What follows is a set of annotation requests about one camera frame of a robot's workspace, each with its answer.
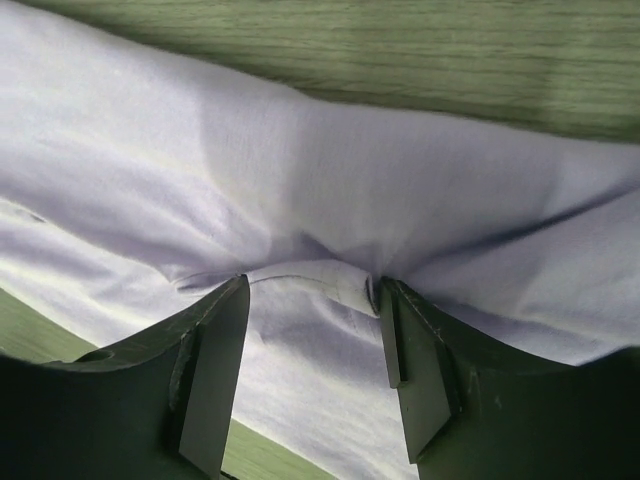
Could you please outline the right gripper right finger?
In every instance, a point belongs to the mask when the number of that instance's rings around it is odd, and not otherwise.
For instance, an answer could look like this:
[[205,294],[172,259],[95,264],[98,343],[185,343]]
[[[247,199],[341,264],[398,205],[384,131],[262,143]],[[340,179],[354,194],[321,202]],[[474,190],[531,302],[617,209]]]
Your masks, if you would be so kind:
[[639,351],[580,366],[495,340],[406,284],[378,290],[390,386],[423,479],[635,479]]

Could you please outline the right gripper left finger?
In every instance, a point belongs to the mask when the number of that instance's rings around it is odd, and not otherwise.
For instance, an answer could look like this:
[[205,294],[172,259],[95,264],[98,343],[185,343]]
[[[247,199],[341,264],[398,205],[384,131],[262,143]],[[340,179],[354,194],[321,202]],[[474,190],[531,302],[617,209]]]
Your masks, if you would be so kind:
[[1,358],[5,479],[218,479],[245,343],[237,276],[72,362]]

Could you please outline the lavender t-shirt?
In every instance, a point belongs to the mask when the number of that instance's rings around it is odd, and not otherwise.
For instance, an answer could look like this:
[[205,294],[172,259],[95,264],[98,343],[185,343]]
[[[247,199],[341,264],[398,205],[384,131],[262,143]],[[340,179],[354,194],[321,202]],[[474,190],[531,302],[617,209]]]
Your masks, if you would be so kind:
[[639,150],[344,105],[1,5],[1,285],[106,346],[251,285],[235,418],[413,479],[373,284],[526,352],[639,342]]

